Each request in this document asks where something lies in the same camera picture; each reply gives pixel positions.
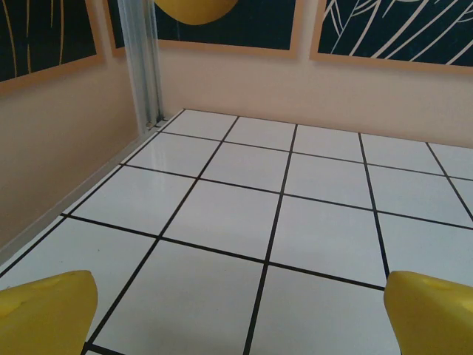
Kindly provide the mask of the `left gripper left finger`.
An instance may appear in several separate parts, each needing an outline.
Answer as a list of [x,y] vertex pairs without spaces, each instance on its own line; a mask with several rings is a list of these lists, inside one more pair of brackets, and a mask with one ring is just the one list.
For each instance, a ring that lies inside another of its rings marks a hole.
[[80,354],[98,307],[92,273],[70,271],[1,291],[2,354]]

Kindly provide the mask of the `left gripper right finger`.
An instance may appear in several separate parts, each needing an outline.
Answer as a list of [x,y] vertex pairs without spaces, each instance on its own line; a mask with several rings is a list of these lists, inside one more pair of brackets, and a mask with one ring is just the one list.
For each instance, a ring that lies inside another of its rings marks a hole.
[[472,287],[394,271],[384,306],[402,354],[472,353]]

